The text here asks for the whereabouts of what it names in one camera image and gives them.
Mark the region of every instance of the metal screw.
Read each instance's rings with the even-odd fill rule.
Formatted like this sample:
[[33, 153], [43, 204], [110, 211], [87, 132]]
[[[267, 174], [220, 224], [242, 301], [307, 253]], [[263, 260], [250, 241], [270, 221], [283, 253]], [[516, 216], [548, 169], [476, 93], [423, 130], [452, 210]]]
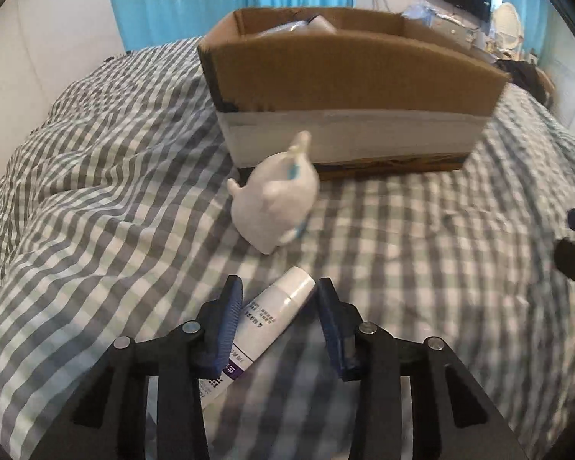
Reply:
[[371, 321], [363, 321], [358, 328], [363, 334], [374, 334], [378, 327]]
[[200, 324], [196, 320], [186, 321], [181, 327], [186, 334], [195, 334], [200, 330]]
[[428, 346], [433, 350], [441, 351], [445, 347], [445, 342], [438, 337], [431, 337], [428, 339]]
[[113, 346], [115, 346], [115, 348], [118, 349], [118, 350], [124, 350], [124, 349], [126, 349], [129, 345], [130, 345], [130, 338], [129, 338], [129, 337], [126, 337], [125, 335], [122, 335], [121, 337], [118, 337], [118, 338], [115, 339], [115, 341], [113, 342]]

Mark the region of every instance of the bed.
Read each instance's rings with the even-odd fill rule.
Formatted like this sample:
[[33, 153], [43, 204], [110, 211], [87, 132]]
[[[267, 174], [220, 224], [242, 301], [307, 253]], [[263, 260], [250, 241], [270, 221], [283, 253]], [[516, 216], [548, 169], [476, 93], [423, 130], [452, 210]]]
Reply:
[[[3, 448], [29, 458], [117, 336], [166, 334], [231, 273], [248, 301], [298, 265], [396, 337], [443, 337], [541, 458], [575, 408], [575, 284], [551, 259], [555, 239], [575, 239], [575, 136], [508, 85], [463, 170], [324, 182], [302, 237], [262, 256], [230, 222], [225, 181], [237, 171], [196, 43], [118, 57], [75, 82], [8, 163]], [[356, 403], [307, 306], [205, 410], [212, 458], [347, 458]]]

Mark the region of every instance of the blue gripper pad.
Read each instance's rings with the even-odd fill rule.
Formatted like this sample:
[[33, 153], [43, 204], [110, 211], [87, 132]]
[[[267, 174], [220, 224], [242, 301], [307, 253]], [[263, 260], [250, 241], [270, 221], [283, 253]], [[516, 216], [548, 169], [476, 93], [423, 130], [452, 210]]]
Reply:
[[330, 363], [342, 380], [358, 380], [362, 368], [356, 352], [356, 330], [362, 323], [360, 313], [353, 304], [341, 302], [327, 277], [317, 282], [316, 301]]
[[204, 303], [196, 321], [204, 329], [194, 363], [198, 378], [215, 379], [228, 365], [230, 350], [243, 308], [243, 281], [231, 274], [218, 299]]

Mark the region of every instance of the white bottle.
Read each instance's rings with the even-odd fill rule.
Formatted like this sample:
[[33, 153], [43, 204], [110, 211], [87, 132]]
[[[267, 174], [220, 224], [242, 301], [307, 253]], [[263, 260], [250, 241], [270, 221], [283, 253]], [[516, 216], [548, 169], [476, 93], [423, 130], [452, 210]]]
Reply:
[[228, 366], [217, 379], [198, 380], [203, 409], [281, 335], [307, 302], [314, 287], [313, 278], [294, 266], [243, 308]]

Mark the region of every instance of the white plush toy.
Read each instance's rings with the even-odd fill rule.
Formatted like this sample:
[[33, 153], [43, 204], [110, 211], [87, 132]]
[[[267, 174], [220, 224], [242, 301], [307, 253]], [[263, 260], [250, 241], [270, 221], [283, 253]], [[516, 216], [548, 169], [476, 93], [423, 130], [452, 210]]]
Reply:
[[240, 187], [227, 186], [232, 222], [253, 247], [269, 255], [301, 232], [319, 192], [319, 176], [308, 158], [311, 134], [301, 131], [287, 152], [263, 160]]

